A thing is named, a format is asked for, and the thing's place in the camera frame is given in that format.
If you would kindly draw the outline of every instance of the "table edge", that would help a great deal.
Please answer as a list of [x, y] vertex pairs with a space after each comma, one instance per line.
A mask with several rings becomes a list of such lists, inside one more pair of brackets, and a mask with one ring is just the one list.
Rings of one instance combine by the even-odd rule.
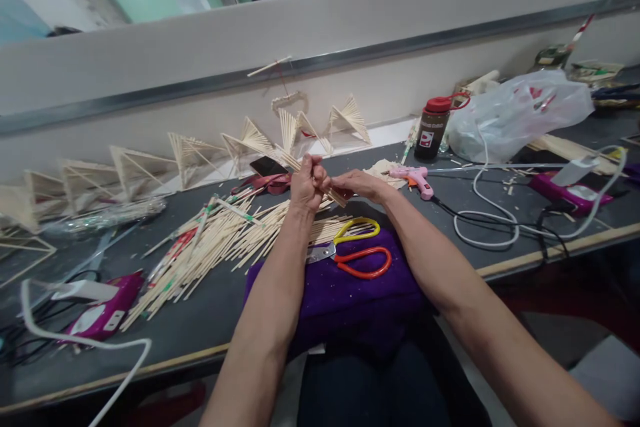
[[[612, 228], [609, 230], [605, 230], [603, 232], [598, 232], [597, 234], [593, 234], [587, 237], [578, 238], [571, 242], [567, 242], [566, 246], [570, 252], [577, 253], [578, 251], [587, 250], [590, 247], [593, 247], [599, 244], [605, 244], [612, 240], [621, 240], [623, 238], [632, 237], [637, 234], [640, 234], [640, 223], [631, 224], [631, 225], [620, 227], [620, 228]], [[549, 260], [557, 260], [563, 255], [563, 249], [560, 246], [550, 247], [548, 252], [549, 252]], [[533, 264], [535, 262], [539, 262], [540, 260], [542, 260], [542, 253], [532, 252], [530, 254], [505, 260], [497, 264], [479, 268], [476, 270], [476, 272], [482, 278], [493, 277], [498, 274], [504, 275], [504, 274], [508, 274], [511, 271], [518, 270], [524, 266]], [[184, 356], [175, 357], [169, 360], [158, 362], [156, 364], [145, 366], [138, 371], [135, 378], [139, 379], [140, 377], [143, 377], [145, 375], [160, 373], [170, 368], [175, 368], [180, 365], [188, 364], [197, 360], [206, 359], [216, 354], [226, 352], [228, 348], [229, 348], [229, 344], [223, 344], [223, 345], [211, 347], [204, 350], [199, 350], [198, 352], [193, 352], [192, 354], [186, 354]], [[124, 372], [122, 374], [117, 374], [117, 375], [113, 375], [103, 379], [95, 380], [87, 384], [70, 387], [68, 389], [59, 390], [51, 394], [36, 397], [34, 399], [24, 400], [16, 404], [2, 406], [0, 407], [0, 414], [8, 414], [11, 412], [16, 412], [16, 411], [23, 410], [30, 407], [38, 407], [38, 406], [47, 404], [49, 402], [64, 400], [65, 398], [76, 396], [78, 394], [82, 394], [85, 392], [90, 392], [98, 388], [104, 388], [110, 384], [121, 382], [126, 377], [126, 375], [128, 375], [128, 372]]]

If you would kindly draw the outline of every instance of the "pink power strip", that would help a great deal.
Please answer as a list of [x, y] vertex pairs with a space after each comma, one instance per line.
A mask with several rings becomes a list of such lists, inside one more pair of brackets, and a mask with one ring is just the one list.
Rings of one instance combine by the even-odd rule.
[[85, 310], [65, 333], [98, 341], [111, 337], [133, 305], [143, 283], [142, 271], [109, 280], [107, 284], [118, 287], [118, 292], [111, 300]]
[[[596, 191], [583, 185], [582, 183], [574, 183], [567, 187], [560, 187], [551, 180], [558, 173], [557, 171], [548, 171], [539, 173], [531, 179], [529, 187], [541, 193], [551, 201], [564, 199], [575, 206], [571, 212], [574, 217], [585, 217], [593, 209], [593, 204], [598, 196]], [[600, 199], [600, 205], [606, 205], [613, 200], [610, 195], [603, 195]]]

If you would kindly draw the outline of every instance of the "white power adapter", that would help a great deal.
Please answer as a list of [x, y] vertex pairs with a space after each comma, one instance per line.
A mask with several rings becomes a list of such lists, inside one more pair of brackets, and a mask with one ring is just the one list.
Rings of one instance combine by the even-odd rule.
[[115, 297], [118, 287], [101, 284], [93, 280], [77, 280], [69, 284], [49, 284], [55, 290], [52, 300], [75, 300], [77, 302], [106, 302]]
[[559, 187], [566, 187], [579, 182], [591, 170], [600, 164], [597, 157], [584, 157], [580, 160], [571, 160], [563, 167], [561, 171], [556, 173], [551, 179], [552, 183]]

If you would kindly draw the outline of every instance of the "smartphone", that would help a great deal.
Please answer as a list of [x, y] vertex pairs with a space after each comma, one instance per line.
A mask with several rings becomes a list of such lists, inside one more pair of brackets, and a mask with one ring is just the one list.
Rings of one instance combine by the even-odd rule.
[[261, 177], [289, 173], [287, 169], [269, 157], [261, 157], [258, 160], [252, 161], [249, 167]]

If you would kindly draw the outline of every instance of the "metal rail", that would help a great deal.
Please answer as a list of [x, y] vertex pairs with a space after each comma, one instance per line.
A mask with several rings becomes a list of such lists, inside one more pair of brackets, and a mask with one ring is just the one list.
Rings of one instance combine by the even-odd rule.
[[[342, 67], [352, 63], [375, 60], [462, 41], [548, 27], [576, 19], [584, 19], [591, 13], [596, 13], [600, 16], [623, 13], [625, 11], [635, 10], [639, 5], [640, 0], [595, 0], [568, 7], [478, 23], [468, 27], [460, 27], [368, 45], [366, 47], [292, 60], [290, 62], [290, 68], [283, 69], [283, 75], [285, 77], [303, 75], [320, 70]], [[141, 105], [148, 105], [150, 103], [253, 85], [270, 78], [270, 73], [247, 77], [248, 73], [259, 67], [260, 65], [251, 69], [222, 73], [220, 75], [212, 75], [211, 77], [173, 83], [161, 87], [111, 95], [94, 100], [68, 103], [66, 105], [58, 105], [40, 110], [15, 113], [0, 118], [0, 135], [45, 127], [46, 125], [92, 117], [94, 115], [102, 115], [104, 113], [112, 113]]]

